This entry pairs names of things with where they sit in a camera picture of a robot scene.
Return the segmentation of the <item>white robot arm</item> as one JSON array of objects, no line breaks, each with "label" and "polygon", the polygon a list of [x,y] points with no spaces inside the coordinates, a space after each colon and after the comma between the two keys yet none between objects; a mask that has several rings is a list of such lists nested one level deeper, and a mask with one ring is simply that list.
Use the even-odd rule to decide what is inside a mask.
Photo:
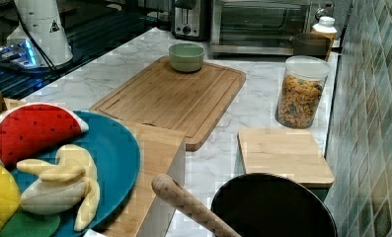
[{"label": "white robot arm", "polygon": [[15,64],[26,69],[60,66],[73,58],[61,26],[56,0],[14,0],[19,26],[7,42],[19,43],[22,56]]}]

